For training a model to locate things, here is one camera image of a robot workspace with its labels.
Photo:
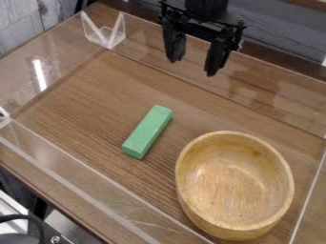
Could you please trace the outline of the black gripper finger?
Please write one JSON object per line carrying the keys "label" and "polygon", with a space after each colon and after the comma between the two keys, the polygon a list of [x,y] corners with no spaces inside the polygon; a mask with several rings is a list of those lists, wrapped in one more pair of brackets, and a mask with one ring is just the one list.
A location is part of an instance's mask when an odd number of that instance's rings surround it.
{"label": "black gripper finger", "polygon": [[224,68],[230,53],[231,48],[228,42],[224,39],[215,39],[211,42],[203,66],[207,77],[214,76],[218,70]]}
{"label": "black gripper finger", "polygon": [[180,61],[186,54],[186,35],[176,23],[164,19],[163,28],[163,43],[168,60],[175,63]]}

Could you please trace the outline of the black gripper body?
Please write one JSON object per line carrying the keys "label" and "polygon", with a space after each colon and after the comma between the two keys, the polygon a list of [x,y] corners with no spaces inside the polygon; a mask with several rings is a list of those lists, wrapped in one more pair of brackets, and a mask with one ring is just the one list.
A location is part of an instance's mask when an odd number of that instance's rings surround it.
{"label": "black gripper body", "polygon": [[242,34],[247,28],[245,20],[228,11],[230,0],[160,0],[159,23],[167,19],[176,23],[184,35],[207,42],[224,39],[232,51],[242,45]]}

